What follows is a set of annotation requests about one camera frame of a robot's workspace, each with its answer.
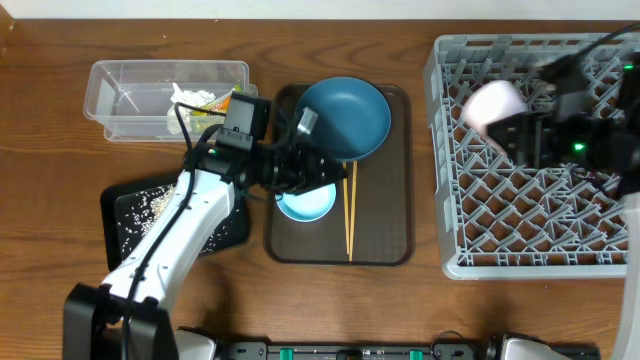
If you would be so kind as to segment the light blue bowl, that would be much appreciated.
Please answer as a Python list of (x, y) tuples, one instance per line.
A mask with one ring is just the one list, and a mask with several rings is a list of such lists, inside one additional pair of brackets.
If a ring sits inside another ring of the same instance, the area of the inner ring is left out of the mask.
[(276, 205), (288, 218), (297, 222), (314, 222), (332, 209), (336, 200), (336, 185), (330, 184), (301, 195), (284, 194)]

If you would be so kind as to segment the dark blue plate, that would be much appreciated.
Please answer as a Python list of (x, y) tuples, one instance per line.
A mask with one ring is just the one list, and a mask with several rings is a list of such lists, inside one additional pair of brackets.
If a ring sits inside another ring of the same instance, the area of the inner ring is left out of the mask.
[(366, 158), (386, 140), (392, 125), (390, 106), (377, 87), (353, 77), (332, 77), (311, 85), (297, 101), (294, 118), (304, 109), (318, 115), (311, 142), (334, 159)]

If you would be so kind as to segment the pink cup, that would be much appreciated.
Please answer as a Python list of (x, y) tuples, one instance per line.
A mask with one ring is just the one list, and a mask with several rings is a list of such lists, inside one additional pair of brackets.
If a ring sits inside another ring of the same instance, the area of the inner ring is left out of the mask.
[(511, 82), (496, 80), (482, 86), (466, 101), (461, 118), (484, 141), (504, 153), (504, 148), (489, 137), (487, 126), (526, 111), (527, 105), (518, 89)]

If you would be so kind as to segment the yellow green snack wrapper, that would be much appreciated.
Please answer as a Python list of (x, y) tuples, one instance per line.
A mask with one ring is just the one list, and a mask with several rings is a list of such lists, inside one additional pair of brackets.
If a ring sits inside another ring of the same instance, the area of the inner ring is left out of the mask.
[(198, 110), (192, 110), (190, 114), (193, 116), (225, 115), (229, 108), (232, 94), (241, 91), (242, 88), (239, 85), (236, 85), (228, 93), (213, 100), (212, 102), (199, 106)]

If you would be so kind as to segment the white napkin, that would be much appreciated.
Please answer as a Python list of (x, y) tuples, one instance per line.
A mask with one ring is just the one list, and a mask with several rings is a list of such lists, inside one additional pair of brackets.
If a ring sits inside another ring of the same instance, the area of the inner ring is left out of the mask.
[(167, 111), (167, 129), (171, 135), (181, 135), (182, 130), (175, 114), (174, 105), (180, 102), (192, 107), (203, 108), (213, 102), (216, 99), (216, 95), (206, 90), (183, 90), (177, 83), (173, 83), (172, 86), (174, 93), (170, 98), (172, 105)]

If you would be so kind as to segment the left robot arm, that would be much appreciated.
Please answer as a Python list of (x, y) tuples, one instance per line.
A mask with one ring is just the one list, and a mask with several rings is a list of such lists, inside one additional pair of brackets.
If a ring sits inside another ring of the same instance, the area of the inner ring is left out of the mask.
[(64, 304), (66, 359), (212, 359), (214, 339), (174, 330), (170, 312), (210, 235), (238, 197), (258, 185), (303, 194), (345, 178), (341, 162), (311, 142), (316, 111), (287, 120), (264, 144), (272, 102), (234, 92), (223, 122), (186, 143), (183, 170), (164, 211), (97, 287), (77, 284)]

